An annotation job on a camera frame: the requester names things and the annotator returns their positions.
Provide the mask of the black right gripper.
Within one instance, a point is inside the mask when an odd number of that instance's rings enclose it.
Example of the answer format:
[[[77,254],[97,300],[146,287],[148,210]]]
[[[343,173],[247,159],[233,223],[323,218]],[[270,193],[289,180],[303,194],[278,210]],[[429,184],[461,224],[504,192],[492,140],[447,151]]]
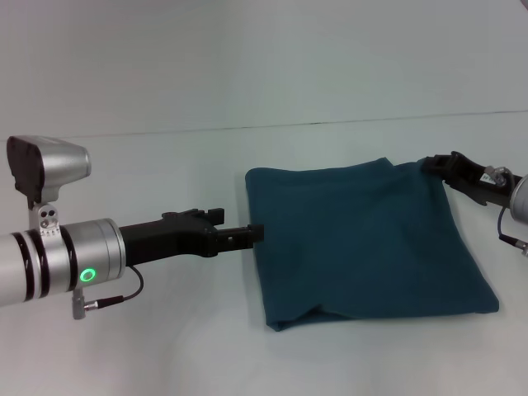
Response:
[[[502,186],[485,181],[483,179],[486,175],[485,167],[458,152],[426,157],[421,171],[432,177],[444,178],[448,186],[480,205],[491,203],[509,206],[512,188],[521,181],[521,177],[517,175],[513,176],[513,181],[509,176],[504,175],[505,184]]]

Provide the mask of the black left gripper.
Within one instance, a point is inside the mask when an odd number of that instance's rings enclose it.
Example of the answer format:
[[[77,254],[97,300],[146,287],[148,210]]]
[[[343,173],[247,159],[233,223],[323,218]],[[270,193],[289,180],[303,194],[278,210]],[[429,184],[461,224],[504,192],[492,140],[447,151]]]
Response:
[[[167,212],[156,221],[123,226],[120,234],[125,243],[126,265],[136,266],[179,255],[214,257],[217,252],[252,249],[264,240],[264,226],[222,229],[224,209]],[[215,239],[215,250],[210,246]]]

